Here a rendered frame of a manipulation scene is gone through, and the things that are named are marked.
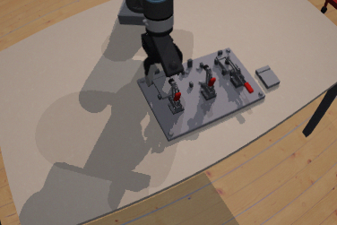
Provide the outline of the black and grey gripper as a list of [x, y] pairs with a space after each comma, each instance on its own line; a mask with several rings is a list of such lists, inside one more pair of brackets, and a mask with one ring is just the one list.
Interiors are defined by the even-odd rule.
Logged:
[[[145, 28], [146, 29], [146, 28]], [[157, 70], [157, 66], [155, 64], [160, 64], [160, 60], [157, 56], [157, 53], [153, 47], [153, 44], [151, 42], [151, 37], [165, 37], [169, 35], [173, 31], [173, 27], [170, 30], [164, 31], [164, 32], [152, 32], [150, 30], [146, 29], [146, 33], [141, 34], [142, 35], [142, 44], [143, 44], [143, 49], [146, 52], [147, 56], [145, 58], [144, 62], [144, 70], [145, 70], [145, 80], [147, 83], [147, 86], [150, 87], [152, 85], [152, 79], [153, 79], [153, 74]], [[149, 35], [147, 32], [149, 32]], [[147, 35], [146, 35], [147, 34]], [[178, 56], [181, 60], [181, 63], [183, 62], [183, 54], [182, 52], [178, 49], [177, 45], [173, 43]], [[155, 64], [154, 64], [155, 63]]]

